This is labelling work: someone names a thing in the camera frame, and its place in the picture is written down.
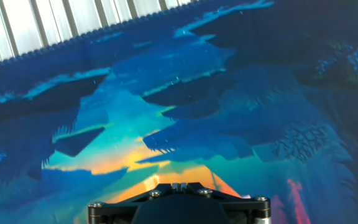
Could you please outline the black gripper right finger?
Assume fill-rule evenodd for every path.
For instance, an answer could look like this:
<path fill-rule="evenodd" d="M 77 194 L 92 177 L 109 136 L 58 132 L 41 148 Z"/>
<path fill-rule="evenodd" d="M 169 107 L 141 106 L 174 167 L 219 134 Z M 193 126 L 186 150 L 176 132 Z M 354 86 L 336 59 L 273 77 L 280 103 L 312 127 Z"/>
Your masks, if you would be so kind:
<path fill-rule="evenodd" d="M 271 224 L 271 203 L 265 196 L 241 198 L 212 190 L 199 182 L 181 183 L 180 207 L 186 223 Z"/>

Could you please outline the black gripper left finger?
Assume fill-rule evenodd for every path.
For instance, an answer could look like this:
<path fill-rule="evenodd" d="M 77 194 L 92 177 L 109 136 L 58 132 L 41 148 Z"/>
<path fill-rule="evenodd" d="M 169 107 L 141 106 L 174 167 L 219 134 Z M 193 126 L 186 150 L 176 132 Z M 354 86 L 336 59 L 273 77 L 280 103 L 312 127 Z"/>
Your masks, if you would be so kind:
<path fill-rule="evenodd" d="M 133 214 L 144 203 L 177 193 L 179 183 L 158 184 L 154 189 L 118 203 L 92 202 L 88 205 L 88 223 L 113 223 L 117 215 Z"/>

